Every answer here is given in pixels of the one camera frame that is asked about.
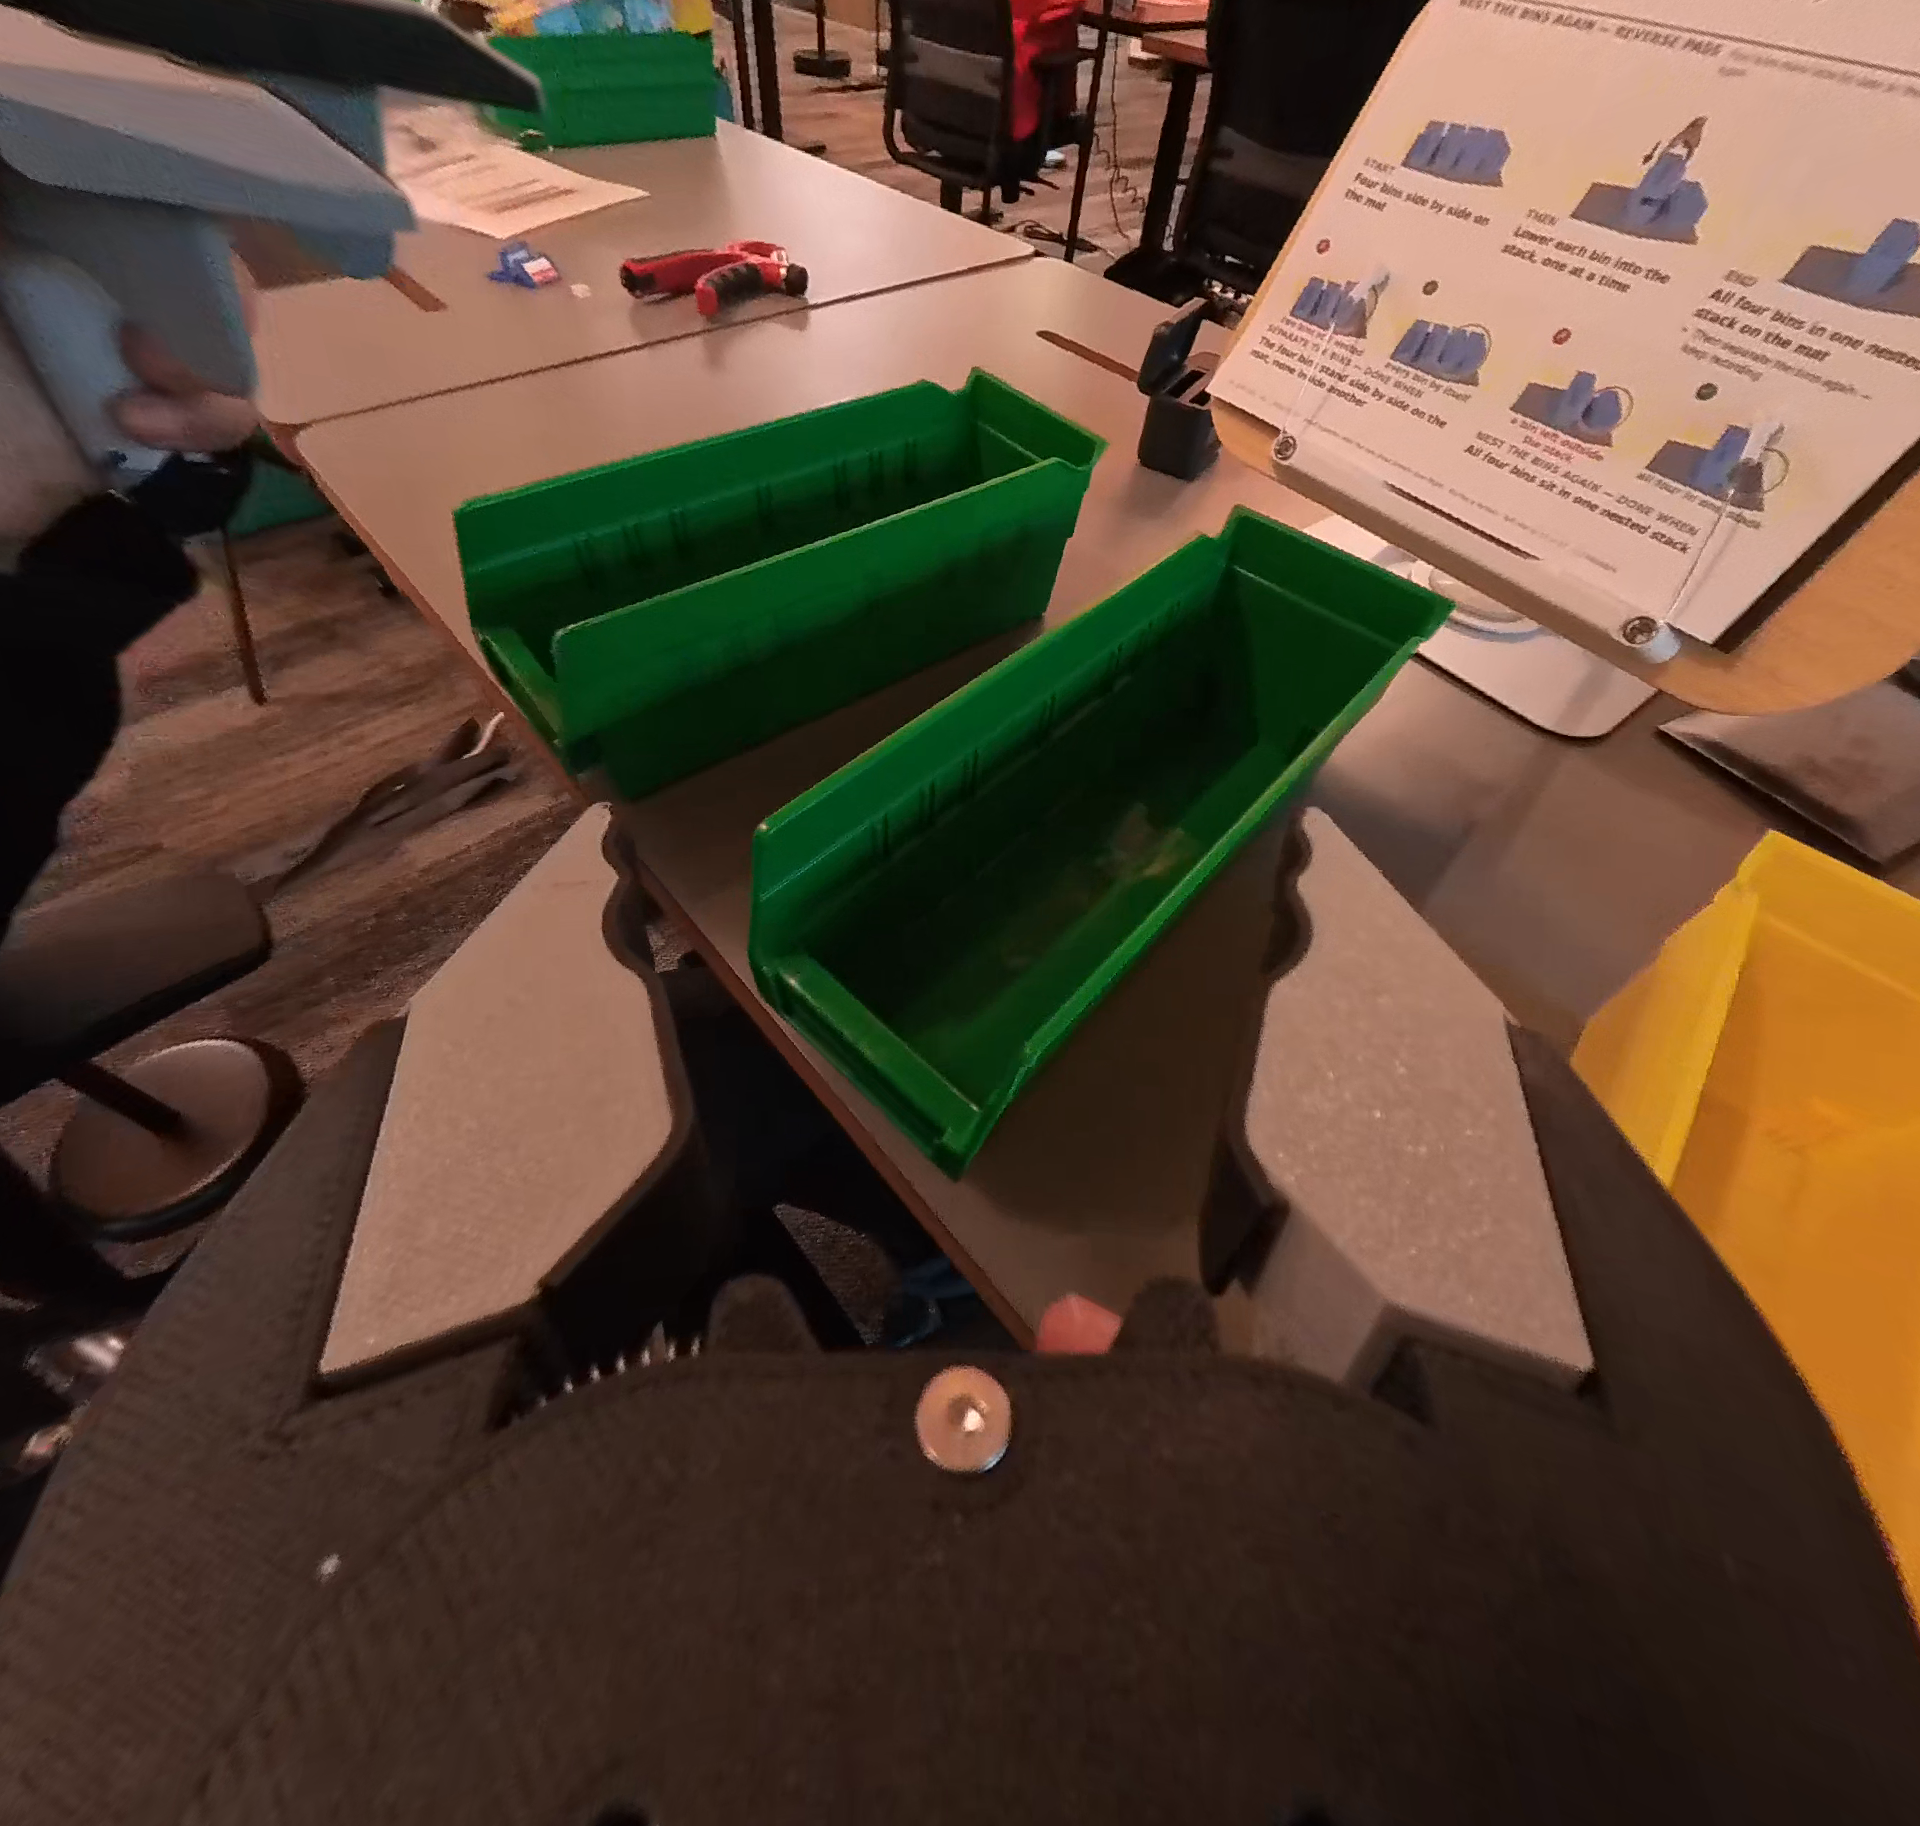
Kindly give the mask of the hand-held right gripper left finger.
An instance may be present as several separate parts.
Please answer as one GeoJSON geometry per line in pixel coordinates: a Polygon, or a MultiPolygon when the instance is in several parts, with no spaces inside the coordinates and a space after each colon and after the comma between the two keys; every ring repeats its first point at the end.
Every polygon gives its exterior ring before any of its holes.
{"type": "Polygon", "coordinates": [[[594,806],[406,1011],[318,1378],[510,1337],[604,1364],[721,1237],[641,888],[594,806]]]}

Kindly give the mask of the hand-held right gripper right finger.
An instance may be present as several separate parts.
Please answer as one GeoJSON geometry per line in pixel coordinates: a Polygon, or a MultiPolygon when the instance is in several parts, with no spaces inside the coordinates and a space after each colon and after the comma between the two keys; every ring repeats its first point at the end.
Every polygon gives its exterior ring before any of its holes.
{"type": "Polygon", "coordinates": [[[1593,1374],[1512,1021],[1316,809],[1283,838],[1198,1234],[1255,1360],[1350,1391],[1409,1347],[1558,1393],[1593,1374]]]}

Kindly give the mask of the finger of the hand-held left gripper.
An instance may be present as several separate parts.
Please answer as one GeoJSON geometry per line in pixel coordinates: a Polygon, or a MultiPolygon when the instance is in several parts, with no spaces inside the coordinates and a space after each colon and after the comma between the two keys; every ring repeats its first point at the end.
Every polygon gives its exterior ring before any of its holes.
{"type": "Polygon", "coordinates": [[[409,198],[275,94],[41,14],[3,17],[6,213],[148,206],[272,225],[341,246],[343,272],[380,275],[410,232],[409,198]]]}
{"type": "Polygon", "coordinates": [[[78,37],[241,77],[539,113],[537,77],[418,0],[6,0],[78,37]]]}

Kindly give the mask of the green plastic bin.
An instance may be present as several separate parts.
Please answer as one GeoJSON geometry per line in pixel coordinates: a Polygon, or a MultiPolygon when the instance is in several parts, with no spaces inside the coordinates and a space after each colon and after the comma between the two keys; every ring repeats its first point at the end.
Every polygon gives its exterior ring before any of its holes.
{"type": "Polygon", "coordinates": [[[976,369],[477,496],[468,621],[570,778],[646,800],[1048,614],[1108,441],[976,369]]]}
{"type": "Polygon", "coordinates": [[[1233,511],[760,824],[759,995],[960,1178],[1451,614],[1233,511]]]}

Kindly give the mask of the stack of green bins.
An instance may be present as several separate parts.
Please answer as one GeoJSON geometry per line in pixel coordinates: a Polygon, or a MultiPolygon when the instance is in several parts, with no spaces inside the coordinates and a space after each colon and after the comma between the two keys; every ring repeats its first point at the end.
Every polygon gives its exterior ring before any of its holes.
{"type": "Polygon", "coordinates": [[[498,133],[537,133],[548,151],[712,136],[732,117],[732,94],[708,37],[579,33],[493,38],[496,52],[534,74],[541,110],[481,105],[498,133]]]}

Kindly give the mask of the person's left hand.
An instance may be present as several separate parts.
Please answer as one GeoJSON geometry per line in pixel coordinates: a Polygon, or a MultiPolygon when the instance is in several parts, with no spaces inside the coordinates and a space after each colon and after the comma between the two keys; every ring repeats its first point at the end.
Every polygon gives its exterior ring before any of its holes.
{"type": "MultiPolygon", "coordinates": [[[[212,392],[158,340],[121,323],[119,349],[131,389],[113,404],[113,420],[140,448],[220,454],[254,436],[250,399],[212,392]]],[[[3,328],[3,570],[75,503],[105,487],[75,446],[43,384],[3,328]]]]}

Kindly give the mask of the white paper sheet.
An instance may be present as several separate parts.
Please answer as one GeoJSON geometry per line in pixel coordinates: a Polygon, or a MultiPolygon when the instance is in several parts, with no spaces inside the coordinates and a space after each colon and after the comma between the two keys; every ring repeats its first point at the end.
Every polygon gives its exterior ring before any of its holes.
{"type": "Polygon", "coordinates": [[[496,244],[566,225],[646,192],[578,175],[484,129],[468,107],[384,98],[380,110],[390,181],[421,225],[443,225],[496,244]]]}

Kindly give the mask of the round stool base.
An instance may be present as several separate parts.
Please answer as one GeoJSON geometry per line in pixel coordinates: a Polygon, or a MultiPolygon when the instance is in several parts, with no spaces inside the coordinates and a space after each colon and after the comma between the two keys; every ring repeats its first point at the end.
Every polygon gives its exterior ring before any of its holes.
{"type": "Polygon", "coordinates": [[[218,1215],[293,1123],[305,1085],[293,1058],[255,1041],[198,1041],[127,1074],[63,1074],[78,1098],[45,1188],[87,1237],[176,1237],[218,1215]]]}

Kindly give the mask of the yellow plastic bin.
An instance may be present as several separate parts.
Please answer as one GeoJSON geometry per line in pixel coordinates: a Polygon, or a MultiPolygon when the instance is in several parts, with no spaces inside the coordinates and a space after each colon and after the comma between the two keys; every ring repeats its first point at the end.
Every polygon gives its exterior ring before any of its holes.
{"type": "Polygon", "coordinates": [[[1793,1360],[1915,1600],[1915,894],[1763,838],[1573,1069],[1793,1360]]]}

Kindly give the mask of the dark stool seat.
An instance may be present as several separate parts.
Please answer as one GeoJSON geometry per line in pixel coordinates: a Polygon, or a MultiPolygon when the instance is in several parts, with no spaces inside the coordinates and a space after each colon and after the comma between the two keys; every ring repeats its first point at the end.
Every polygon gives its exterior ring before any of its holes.
{"type": "Polygon", "coordinates": [[[3,946],[3,1105],[262,969],[272,925],[230,875],[38,903],[3,946]]]}

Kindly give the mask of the white stand base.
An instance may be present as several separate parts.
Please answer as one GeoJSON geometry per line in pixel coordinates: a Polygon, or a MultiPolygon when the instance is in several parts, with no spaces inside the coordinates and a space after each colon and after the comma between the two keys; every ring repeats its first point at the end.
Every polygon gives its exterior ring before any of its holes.
{"type": "Polygon", "coordinates": [[[1316,518],[1308,534],[1446,598],[1452,610],[1419,659],[1545,735],[1599,739],[1654,700],[1647,683],[1382,541],[1350,518],[1316,518]]]}

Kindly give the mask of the red and black pliers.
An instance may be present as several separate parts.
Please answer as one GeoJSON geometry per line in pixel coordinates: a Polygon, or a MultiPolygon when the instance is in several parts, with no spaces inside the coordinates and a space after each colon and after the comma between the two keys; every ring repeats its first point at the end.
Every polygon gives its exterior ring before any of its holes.
{"type": "Polygon", "coordinates": [[[617,280],[636,303],[693,300],[704,319],[759,298],[805,300],[811,285],[788,248],[755,238],[623,260],[617,280]]]}

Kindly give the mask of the wooden sheet board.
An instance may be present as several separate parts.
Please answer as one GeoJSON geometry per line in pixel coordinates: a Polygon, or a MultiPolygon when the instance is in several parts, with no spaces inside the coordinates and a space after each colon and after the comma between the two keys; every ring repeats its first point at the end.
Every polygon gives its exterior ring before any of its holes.
{"type": "Polygon", "coordinates": [[[1451,518],[1370,477],[1339,474],[1311,455],[1283,455],[1288,436],[1258,415],[1212,400],[1226,451],[1290,493],[1350,518],[1390,546],[1689,708],[1773,715],[1818,708],[1891,678],[1917,652],[1917,490],[1909,480],[1732,650],[1639,617],[1558,570],[1503,554],[1451,518]]]}

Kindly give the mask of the small black holder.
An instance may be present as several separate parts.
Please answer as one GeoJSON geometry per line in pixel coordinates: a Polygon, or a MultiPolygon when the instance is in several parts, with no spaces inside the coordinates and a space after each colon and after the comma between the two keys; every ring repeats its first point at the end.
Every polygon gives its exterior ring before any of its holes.
{"type": "Polygon", "coordinates": [[[1221,454],[1212,415],[1212,386],[1221,355],[1220,352],[1195,352],[1195,341],[1212,324],[1208,298],[1178,307],[1149,337],[1137,372],[1137,389],[1146,399],[1141,467],[1184,485],[1203,480],[1221,454]]]}

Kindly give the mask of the printed instruction sheet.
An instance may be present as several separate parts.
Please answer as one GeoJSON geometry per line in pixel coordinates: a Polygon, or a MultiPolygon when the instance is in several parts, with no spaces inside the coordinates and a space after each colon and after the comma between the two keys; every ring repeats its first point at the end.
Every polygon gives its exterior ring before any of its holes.
{"type": "Polygon", "coordinates": [[[1917,0],[1434,0],[1214,375],[1710,647],[1915,467],[1917,0]]]}

